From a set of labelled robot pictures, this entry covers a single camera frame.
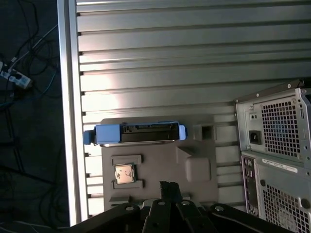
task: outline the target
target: power supply unit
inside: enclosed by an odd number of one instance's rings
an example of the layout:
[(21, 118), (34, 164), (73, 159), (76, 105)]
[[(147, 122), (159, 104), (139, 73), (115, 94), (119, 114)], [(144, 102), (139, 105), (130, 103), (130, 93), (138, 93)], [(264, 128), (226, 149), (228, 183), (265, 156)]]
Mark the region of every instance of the power supply unit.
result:
[(299, 80), (236, 100), (246, 210), (299, 233), (311, 230), (310, 99)]
[(288, 83), (236, 100), (241, 151), (300, 162), (311, 169), (311, 89)]

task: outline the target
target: blue drive bracket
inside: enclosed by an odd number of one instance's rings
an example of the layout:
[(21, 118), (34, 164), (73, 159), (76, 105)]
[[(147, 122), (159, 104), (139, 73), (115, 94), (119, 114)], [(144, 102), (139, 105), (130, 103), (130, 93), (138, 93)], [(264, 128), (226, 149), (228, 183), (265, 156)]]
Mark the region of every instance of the blue drive bracket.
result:
[(83, 143), (116, 144), (126, 142), (148, 142), (185, 140), (187, 130), (177, 121), (139, 123), (139, 124), (115, 124), (96, 125), (93, 130), (84, 131)]

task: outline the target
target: black cable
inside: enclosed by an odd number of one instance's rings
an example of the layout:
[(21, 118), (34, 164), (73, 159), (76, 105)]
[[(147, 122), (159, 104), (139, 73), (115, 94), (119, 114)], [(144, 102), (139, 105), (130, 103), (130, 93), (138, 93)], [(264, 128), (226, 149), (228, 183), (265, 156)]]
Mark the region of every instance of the black cable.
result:
[[(25, 22), (27, 24), (27, 28), (29, 29), (29, 32), (30, 32), (30, 27), (29, 27), (29, 24), (28, 24), (28, 20), (27, 20), (27, 17), (26, 17), (26, 14), (24, 12), (24, 8), (22, 7), (22, 5), (20, 4), (20, 0), (17, 0), (20, 7), (21, 7), (21, 10), (23, 12), (23, 15), (24, 15), (24, 19), (25, 19)], [(35, 6), (34, 3), (30, 2), (30, 1), (27, 1), (27, 0), (21, 0), (22, 2), (26, 2), (26, 3), (29, 3), (32, 5), (33, 7), (33, 11), (34, 11), (34, 17), (35, 17), (35, 24), (36, 24), (36, 31), (34, 32), (34, 34), (32, 36), (30, 36), (20, 47), (19, 49), (17, 50), (16, 54), (15, 54), (15, 58), (18, 58), (19, 55), (20, 55), (20, 52), (21, 50), (26, 46), (28, 45), (28, 49), (31, 49), (32, 47), (32, 44), (33, 44), (33, 40), (34, 40), (34, 37), (36, 37), (39, 33), (39, 20), (38, 20), (38, 13), (37, 13), (37, 8)]]
[[(5, 111), (5, 117), (6, 117), (6, 121), (7, 121), (7, 127), (9, 130), (9, 134), (12, 137), (12, 140), (14, 142), (16, 142), (17, 138), (15, 136), (15, 130), (14, 130), (14, 126), (12, 123), (12, 117), (11, 117), (11, 112), (10, 112), (9, 108), (7, 108)], [(22, 162), (22, 159), (20, 156), (20, 152), (19, 152), (19, 149), (17, 148), (17, 146), (14, 146), (13, 153), (14, 153), (14, 156), (15, 156), (15, 159), (17, 162), (18, 169), (22, 172), (25, 172), (25, 168), (24, 168), (24, 165), (23, 165), (23, 162)]]
[[(56, 185), (52, 186), (45, 194), (44, 196), (42, 197), (42, 199), (40, 200), (40, 203), (39, 203), (39, 214), (40, 214), (40, 217), (42, 218), (42, 221), (44, 222), (45, 225), (51, 227), (52, 229), (54, 230), (57, 230), (57, 231), (60, 231), (60, 229), (57, 229), (53, 219), (52, 219), (52, 211), (54, 210), (55, 211), (55, 214), (56, 214), (56, 219), (60, 220), (59, 216), (58, 216), (58, 213), (60, 212), (60, 210), (55, 207), (54, 205), (54, 202), (55, 202), (55, 194), (57, 194), (59, 192), (59, 189), (62, 188), (63, 185), (65, 185), (66, 183), (65, 182), (59, 182), (59, 166), (60, 166), (60, 163), (61, 163), (61, 156), (62, 156), (62, 151), (63, 151), (63, 144), (61, 145), (59, 151), (58, 151), (58, 155), (57, 155), (57, 158), (56, 158), (56, 167), (55, 167), (55, 173), (54, 173), (54, 181), (56, 183)], [(45, 201), (45, 199), (48, 200), (48, 213), (47, 213), (47, 219), (46, 217), (43, 215), (43, 211), (42, 211), (42, 207), (43, 207), (43, 202)]]

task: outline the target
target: black mechanical part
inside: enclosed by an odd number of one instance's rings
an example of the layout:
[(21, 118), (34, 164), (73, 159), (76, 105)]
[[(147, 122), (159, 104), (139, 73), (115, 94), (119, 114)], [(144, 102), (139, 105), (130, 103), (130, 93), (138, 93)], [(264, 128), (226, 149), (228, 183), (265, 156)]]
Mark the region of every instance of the black mechanical part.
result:
[(254, 159), (243, 156), (244, 185), (248, 213), (259, 217)]
[(152, 203), (146, 217), (143, 233), (170, 232), (171, 202), (158, 199)]
[(178, 123), (123, 126), (121, 130), (121, 142), (150, 142), (178, 139)]
[(208, 216), (212, 221), (217, 221), (218, 224), (221, 223), (224, 226), (225, 231), (222, 232), (228, 232), (228, 229), (232, 229), (232, 232), (291, 232), (285, 228), (224, 204), (215, 204), (211, 206)]
[(176, 203), (176, 207), (191, 233), (218, 232), (210, 219), (206, 215), (202, 215), (192, 201), (183, 200)]
[(81, 222), (68, 233), (124, 233), (129, 229), (139, 229), (140, 208), (130, 203), (120, 204), (106, 212)]
[(249, 143), (261, 145), (261, 131), (250, 130), (249, 131)]
[(209, 211), (190, 200), (175, 202), (176, 183), (162, 183), (165, 199), (158, 199), (142, 210), (124, 203), (68, 229), (68, 233), (289, 233), (290, 231), (225, 204)]
[(310, 209), (310, 202), (307, 199), (301, 199), (301, 206), (305, 209)]
[(179, 202), (183, 198), (180, 193), (179, 185), (175, 182), (160, 181), (161, 199)]

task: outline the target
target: ribbed aluminum panel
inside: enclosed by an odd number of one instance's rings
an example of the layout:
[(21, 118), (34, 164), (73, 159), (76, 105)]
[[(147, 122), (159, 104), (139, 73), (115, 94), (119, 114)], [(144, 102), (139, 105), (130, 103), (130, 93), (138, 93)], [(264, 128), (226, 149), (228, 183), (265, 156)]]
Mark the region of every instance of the ribbed aluminum panel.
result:
[(232, 101), (310, 76), (309, 2), (58, 4), (71, 224), (104, 210), (101, 150), (82, 131), (113, 117), (214, 115), (219, 202), (243, 209)]

